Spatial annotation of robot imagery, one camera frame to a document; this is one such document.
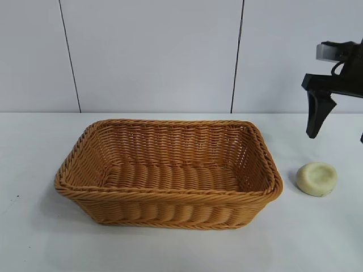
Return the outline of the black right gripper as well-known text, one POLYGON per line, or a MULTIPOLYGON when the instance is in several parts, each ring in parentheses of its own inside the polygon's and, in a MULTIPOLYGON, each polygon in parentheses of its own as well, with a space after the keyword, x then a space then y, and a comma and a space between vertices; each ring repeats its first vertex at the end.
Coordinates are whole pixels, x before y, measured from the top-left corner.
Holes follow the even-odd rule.
POLYGON ((332 75, 306 74, 301 86, 307 91, 309 116, 306 134, 315 139, 325 119, 337 103, 331 94, 362 98, 362 82, 332 75))

